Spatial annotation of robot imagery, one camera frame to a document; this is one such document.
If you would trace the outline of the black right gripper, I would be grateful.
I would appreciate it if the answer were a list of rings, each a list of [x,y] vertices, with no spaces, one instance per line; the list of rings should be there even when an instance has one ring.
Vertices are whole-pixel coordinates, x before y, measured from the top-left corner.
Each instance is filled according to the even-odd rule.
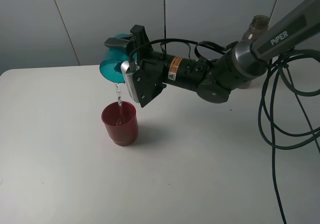
[[[133,79],[139,104],[144,108],[166,87],[163,84],[165,60],[161,59],[162,53],[154,51],[152,48],[144,26],[134,25],[130,34],[135,39],[135,48],[132,51],[138,50],[132,57],[128,58],[128,61],[131,71],[135,69],[134,63],[139,66],[139,70],[134,74]],[[131,39],[131,35],[109,37],[104,45],[110,49],[125,50]]]

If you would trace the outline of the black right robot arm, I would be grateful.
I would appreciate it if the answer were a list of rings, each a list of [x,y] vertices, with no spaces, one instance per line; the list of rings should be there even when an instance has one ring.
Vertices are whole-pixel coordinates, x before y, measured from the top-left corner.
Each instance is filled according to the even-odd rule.
[[[195,60],[153,49],[145,28],[132,27],[130,34],[110,37],[105,46],[126,55],[118,71],[124,78],[131,98],[142,107],[155,99],[167,85],[192,92],[203,100],[220,104],[232,90],[262,76],[276,57],[289,57],[291,48],[320,31],[320,0],[305,0],[270,30],[254,41],[242,40],[226,47],[209,41],[195,42],[221,54],[209,60]]]

